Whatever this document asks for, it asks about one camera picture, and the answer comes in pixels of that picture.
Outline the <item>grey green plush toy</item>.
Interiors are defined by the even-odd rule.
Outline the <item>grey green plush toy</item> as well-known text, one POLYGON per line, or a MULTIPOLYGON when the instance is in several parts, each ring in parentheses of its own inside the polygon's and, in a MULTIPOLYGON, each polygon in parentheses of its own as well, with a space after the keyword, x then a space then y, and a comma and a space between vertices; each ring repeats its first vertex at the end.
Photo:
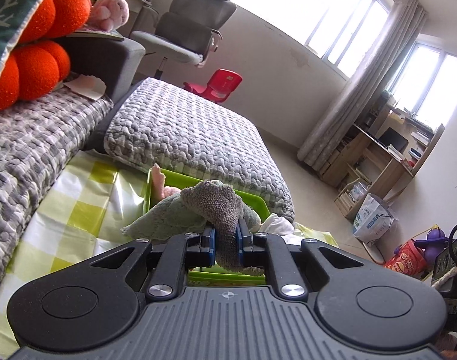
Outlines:
POLYGON ((262 225, 260 216, 246 205, 230 185, 204 180, 163 198, 147 213, 122 228, 132 239, 165 242, 185 233, 201 234, 206 225, 215 228, 216 262, 230 272, 260 276, 258 267, 243 267, 237 257, 236 226, 243 219, 250 232, 262 225))

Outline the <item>red plastic child chair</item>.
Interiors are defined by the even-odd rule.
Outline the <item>red plastic child chair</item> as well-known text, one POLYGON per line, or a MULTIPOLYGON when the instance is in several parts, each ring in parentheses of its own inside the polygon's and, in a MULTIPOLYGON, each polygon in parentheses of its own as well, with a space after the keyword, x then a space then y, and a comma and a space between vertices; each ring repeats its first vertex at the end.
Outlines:
POLYGON ((184 89, 214 103, 225 102, 230 94, 242 82, 243 77, 227 69, 218 69, 210 77, 206 85, 184 83, 184 89))

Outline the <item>wooden desk shelf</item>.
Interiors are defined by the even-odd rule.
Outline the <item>wooden desk shelf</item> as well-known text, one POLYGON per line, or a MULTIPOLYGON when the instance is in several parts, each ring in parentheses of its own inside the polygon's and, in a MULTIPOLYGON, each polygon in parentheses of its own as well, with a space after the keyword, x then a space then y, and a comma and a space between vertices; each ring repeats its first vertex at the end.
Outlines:
POLYGON ((445 126, 435 131, 394 107, 382 94, 343 137, 318 171, 320 179, 338 190, 335 204, 354 219, 367 194, 392 202, 400 180, 412 179, 440 140, 445 126))

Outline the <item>grey office chair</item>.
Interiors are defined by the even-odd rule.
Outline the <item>grey office chair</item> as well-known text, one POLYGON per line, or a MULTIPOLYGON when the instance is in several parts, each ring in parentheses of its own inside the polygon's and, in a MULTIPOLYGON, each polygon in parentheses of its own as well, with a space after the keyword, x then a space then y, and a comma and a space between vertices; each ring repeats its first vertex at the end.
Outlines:
POLYGON ((223 39, 220 29, 235 11, 231 0, 172 0, 153 33, 135 30, 130 38, 145 47, 146 55, 162 56, 154 73, 159 80, 169 60, 203 67, 209 54, 218 49, 223 39))

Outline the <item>grey quilted ottoman cushion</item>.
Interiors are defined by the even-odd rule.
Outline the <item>grey quilted ottoman cushion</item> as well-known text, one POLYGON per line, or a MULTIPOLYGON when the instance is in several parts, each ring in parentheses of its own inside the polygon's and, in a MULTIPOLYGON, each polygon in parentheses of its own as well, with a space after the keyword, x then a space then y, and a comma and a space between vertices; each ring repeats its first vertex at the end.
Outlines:
POLYGON ((289 187, 258 129, 244 116, 162 80, 147 78, 112 117, 105 152, 147 171, 153 164, 199 180, 220 180, 261 197, 294 221, 289 187))

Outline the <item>white sponge block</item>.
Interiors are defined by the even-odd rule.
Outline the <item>white sponge block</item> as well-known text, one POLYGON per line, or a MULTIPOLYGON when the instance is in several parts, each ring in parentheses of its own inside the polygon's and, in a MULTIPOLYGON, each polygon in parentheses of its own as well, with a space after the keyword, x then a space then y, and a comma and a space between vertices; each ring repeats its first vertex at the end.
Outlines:
POLYGON ((287 236, 293 234, 295 227, 283 216, 278 216, 275 213, 269 215, 269 217, 261 224, 258 231, 260 233, 275 234, 279 236, 287 236))

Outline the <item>beige curtain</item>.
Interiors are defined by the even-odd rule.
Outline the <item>beige curtain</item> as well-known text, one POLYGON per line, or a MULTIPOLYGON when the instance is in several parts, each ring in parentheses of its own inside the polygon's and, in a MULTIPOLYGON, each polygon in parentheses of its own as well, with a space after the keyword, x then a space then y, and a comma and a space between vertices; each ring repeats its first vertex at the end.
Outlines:
POLYGON ((299 148, 299 160, 315 171, 326 164, 352 124, 397 71, 427 17, 419 0, 395 0, 374 45, 299 148))

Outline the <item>purple toy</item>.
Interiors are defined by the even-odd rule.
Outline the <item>purple toy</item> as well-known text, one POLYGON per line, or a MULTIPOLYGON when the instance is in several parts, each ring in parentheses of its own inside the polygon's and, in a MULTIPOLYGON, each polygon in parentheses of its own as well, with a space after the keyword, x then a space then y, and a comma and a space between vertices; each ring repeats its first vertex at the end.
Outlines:
POLYGON ((435 225, 430 228, 425 239, 415 240, 414 245, 424 250, 424 259, 432 267, 436 257, 448 246, 448 241, 449 239, 444 231, 438 225, 435 225))

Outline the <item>pink octopus plush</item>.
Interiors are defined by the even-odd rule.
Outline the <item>pink octopus plush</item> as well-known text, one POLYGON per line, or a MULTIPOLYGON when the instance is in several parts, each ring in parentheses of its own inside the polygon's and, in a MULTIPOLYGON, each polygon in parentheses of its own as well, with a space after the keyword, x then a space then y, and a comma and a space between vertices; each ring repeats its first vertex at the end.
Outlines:
POLYGON ((97 0, 92 6, 88 25, 111 32, 128 22, 129 6, 126 0, 97 0))

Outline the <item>pink plush toy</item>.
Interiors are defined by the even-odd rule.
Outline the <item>pink plush toy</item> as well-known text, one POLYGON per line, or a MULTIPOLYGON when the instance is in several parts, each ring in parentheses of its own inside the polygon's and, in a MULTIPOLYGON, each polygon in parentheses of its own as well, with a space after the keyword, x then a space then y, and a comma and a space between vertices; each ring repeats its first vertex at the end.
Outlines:
POLYGON ((161 167, 157 164, 154 164, 150 169, 150 180, 152 182, 155 202, 160 202, 166 197, 170 197, 181 192, 181 190, 176 187, 165 185, 166 176, 162 173, 161 167))

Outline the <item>grey quilted sofa cover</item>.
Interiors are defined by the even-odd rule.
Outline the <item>grey quilted sofa cover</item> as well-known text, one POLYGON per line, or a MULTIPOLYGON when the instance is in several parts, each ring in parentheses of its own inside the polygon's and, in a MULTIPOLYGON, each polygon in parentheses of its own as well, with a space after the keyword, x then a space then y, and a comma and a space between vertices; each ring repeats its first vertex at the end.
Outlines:
POLYGON ((0 111, 0 286, 35 209, 113 105, 61 88, 0 111))

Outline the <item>orange bobble cushion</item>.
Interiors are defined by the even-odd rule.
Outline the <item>orange bobble cushion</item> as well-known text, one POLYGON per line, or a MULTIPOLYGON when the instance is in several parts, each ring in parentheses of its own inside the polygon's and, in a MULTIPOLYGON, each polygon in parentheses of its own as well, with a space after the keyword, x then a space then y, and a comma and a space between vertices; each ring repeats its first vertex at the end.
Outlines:
POLYGON ((0 77, 0 111, 51 92, 71 72, 67 52, 54 41, 81 29, 90 0, 43 0, 11 51, 0 77))

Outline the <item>white paper scrap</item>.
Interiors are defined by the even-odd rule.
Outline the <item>white paper scrap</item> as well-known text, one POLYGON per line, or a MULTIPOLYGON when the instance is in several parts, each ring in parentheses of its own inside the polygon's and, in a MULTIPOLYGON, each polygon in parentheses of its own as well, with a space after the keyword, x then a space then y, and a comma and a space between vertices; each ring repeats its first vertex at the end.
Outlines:
POLYGON ((98 77, 80 75, 74 80, 64 83, 72 92, 96 101, 105 94, 106 84, 98 77))

